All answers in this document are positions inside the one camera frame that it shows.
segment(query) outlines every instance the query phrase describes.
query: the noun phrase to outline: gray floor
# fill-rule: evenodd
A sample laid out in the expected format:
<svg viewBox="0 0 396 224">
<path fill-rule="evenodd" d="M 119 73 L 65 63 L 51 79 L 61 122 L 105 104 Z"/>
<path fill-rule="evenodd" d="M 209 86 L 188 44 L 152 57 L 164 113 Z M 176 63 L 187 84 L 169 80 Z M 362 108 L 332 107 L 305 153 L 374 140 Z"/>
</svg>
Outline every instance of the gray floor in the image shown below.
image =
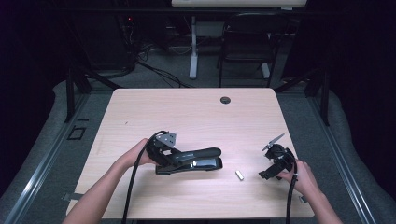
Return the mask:
<svg viewBox="0 0 396 224">
<path fill-rule="evenodd" d="M 272 88 L 283 83 L 279 76 L 290 42 L 291 39 L 280 51 Z M 161 68 L 194 87 L 217 87 L 218 49 L 213 44 L 203 43 L 200 46 L 198 78 L 195 80 L 189 79 L 191 52 L 178 54 L 171 50 L 152 50 L 146 63 Z M 140 65 L 131 74 L 113 78 L 112 81 L 125 88 L 171 88 L 158 75 Z M 92 94 L 81 95 L 76 91 L 78 110 L 68 124 L 64 124 L 65 85 L 61 83 L 54 88 L 56 102 L 49 119 L 25 164 L 0 200 L 0 223 L 60 223 L 63 220 L 68 202 L 62 200 L 62 197 L 65 193 L 74 191 L 111 96 L 111 90 L 100 82 L 91 80 L 91 84 L 94 88 Z M 331 94 L 331 126 L 326 127 L 318 117 L 318 100 L 305 98 L 303 87 L 304 83 L 277 95 L 299 158 L 311 165 L 320 187 L 345 223 L 394 222 L 395 202 L 375 183 L 357 156 L 337 97 Z M 73 127 L 85 129 L 81 140 L 67 140 Z M 103 223 L 119 222 L 103 220 Z M 262 220 L 250 222 L 262 223 Z M 271 220 L 271 223 L 284 222 L 282 218 Z M 316 220 L 314 217 L 294 218 L 292 223 L 316 223 Z"/>
</svg>

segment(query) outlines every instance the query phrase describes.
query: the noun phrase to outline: black handheld tool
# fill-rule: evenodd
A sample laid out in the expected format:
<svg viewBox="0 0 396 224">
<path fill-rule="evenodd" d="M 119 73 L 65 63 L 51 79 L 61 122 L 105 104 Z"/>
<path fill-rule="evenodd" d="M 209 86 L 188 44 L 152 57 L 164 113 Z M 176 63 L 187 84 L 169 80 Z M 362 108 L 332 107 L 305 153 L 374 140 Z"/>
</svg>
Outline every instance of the black handheld tool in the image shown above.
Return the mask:
<svg viewBox="0 0 396 224">
<path fill-rule="evenodd" d="M 157 175 L 170 175 L 186 171 L 212 171 L 222 168 L 217 147 L 180 151 L 175 148 L 176 134 L 161 131 L 147 144 L 148 156 L 159 165 L 155 168 Z"/>
</svg>

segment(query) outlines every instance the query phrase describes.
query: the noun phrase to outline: gray carpet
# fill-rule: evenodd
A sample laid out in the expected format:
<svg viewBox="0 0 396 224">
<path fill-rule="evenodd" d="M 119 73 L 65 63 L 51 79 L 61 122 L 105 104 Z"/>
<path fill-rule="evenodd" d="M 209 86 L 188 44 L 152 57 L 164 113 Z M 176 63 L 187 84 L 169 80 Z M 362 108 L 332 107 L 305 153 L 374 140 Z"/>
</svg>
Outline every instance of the gray carpet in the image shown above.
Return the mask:
<svg viewBox="0 0 396 224">
<path fill-rule="evenodd" d="M 287 57 L 288 45 L 284 47 L 284 51 L 280 55 L 280 61 L 283 62 Z M 147 64 L 166 70 L 181 81 L 198 88 L 217 87 L 218 70 L 216 69 L 216 62 L 216 47 L 201 46 L 198 78 L 190 80 L 188 78 L 190 53 L 176 54 L 172 51 L 153 50 L 148 54 L 148 60 L 146 61 Z M 276 67 L 276 76 L 272 87 L 282 84 L 279 78 L 281 72 L 282 63 L 279 63 Z M 131 74 L 112 80 L 125 88 L 171 88 L 158 75 L 140 65 L 137 65 Z M 59 146 L 59 154 L 55 156 L 56 160 L 54 160 L 50 172 L 45 176 L 42 185 L 39 186 L 39 191 L 34 195 L 33 202 L 28 204 L 26 212 L 21 214 L 20 220 L 22 220 L 22 223 L 60 223 L 63 220 L 68 202 L 61 198 L 65 193 L 74 191 L 111 96 L 111 90 L 108 87 L 95 80 L 90 80 L 90 82 L 94 88 L 92 94 L 84 96 L 76 91 L 76 96 L 79 97 L 82 106 L 69 125 L 64 124 L 66 118 L 65 85 L 61 83 L 54 89 L 56 102 L 49 119 L 25 164 L 0 200 L 0 223 L 6 222 L 9 213 L 23 193 L 23 189 L 28 184 L 35 169 L 54 145 Z M 311 165 L 320 187 L 328 196 L 340 218 L 345 223 L 362 223 L 360 214 L 356 209 L 357 205 L 351 200 L 345 180 L 340 175 L 340 171 L 334 162 L 332 144 L 323 131 L 323 126 L 317 116 L 317 109 L 312 106 L 316 103 L 316 100 L 304 97 L 302 94 L 303 86 L 304 84 L 293 88 L 288 93 L 277 95 L 298 156 Z M 328 131 L 332 132 L 342 149 L 348 167 L 356 178 L 376 222 L 393 222 L 396 220 L 395 202 L 375 183 L 370 172 L 357 156 L 351 143 L 347 120 L 342 107 L 333 94 L 330 98 L 329 121 L 331 126 Z M 73 127 L 85 130 L 82 138 L 80 140 L 64 139 L 57 145 L 56 140 L 59 134 L 67 130 L 65 133 L 67 138 L 71 132 L 70 129 Z M 262 223 L 262 220 L 250 220 L 250 222 Z M 271 220 L 271 223 L 284 222 L 285 220 L 282 218 Z M 103 223 L 120 223 L 120 221 L 105 219 Z M 317 222 L 314 217 L 311 217 L 294 218 L 292 223 Z"/>
</svg>

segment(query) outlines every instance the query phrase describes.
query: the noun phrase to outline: small white object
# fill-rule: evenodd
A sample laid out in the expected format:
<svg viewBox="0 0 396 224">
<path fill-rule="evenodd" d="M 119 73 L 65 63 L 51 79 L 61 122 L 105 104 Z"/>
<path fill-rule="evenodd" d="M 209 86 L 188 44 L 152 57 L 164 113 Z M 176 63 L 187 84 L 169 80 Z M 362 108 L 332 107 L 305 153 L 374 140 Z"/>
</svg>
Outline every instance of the small white object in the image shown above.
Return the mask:
<svg viewBox="0 0 396 224">
<path fill-rule="evenodd" d="M 244 177 L 242 176 L 240 171 L 235 171 L 235 173 L 238 176 L 239 180 L 244 180 Z"/>
</svg>

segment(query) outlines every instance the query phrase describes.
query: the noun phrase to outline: white desk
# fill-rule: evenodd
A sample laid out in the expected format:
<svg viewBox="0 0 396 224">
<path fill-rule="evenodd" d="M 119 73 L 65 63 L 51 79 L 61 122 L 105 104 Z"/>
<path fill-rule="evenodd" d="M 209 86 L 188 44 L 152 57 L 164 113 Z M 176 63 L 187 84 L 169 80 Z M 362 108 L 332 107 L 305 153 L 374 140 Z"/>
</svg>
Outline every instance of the white desk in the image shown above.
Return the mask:
<svg viewBox="0 0 396 224">
<path fill-rule="evenodd" d="M 173 7 L 305 7 L 306 0 L 172 0 Z M 190 78 L 197 78 L 198 52 L 196 46 L 196 20 L 191 19 Z M 262 68 L 268 76 L 268 67 Z"/>
<path fill-rule="evenodd" d="M 227 96 L 227 105 L 220 98 Z M 154 165 L 138 168 L 128 218 L 268 218 L 286 215 L 289 183 L 262 179 L 272 165 L 263 147 L 294 147 L 274 91 L 271 89 L 139 89 L 116 90 L 93 142 L 76 187 L 86 192 L 126 150 L 140 139 L 165 130 L 177 133 L 181 151 L 221 149 L 223 168 L 210 172 L 155 175 Z M 240 181 L 235 171 L 245 177 Z M 121 179 L 104 218 L 122 218 L 131 178 Z M 308 203 L 294 191 L 293 217 L 312 217 Z M 68 211 L 76 201 L 72 201 Z"/>
</svg>

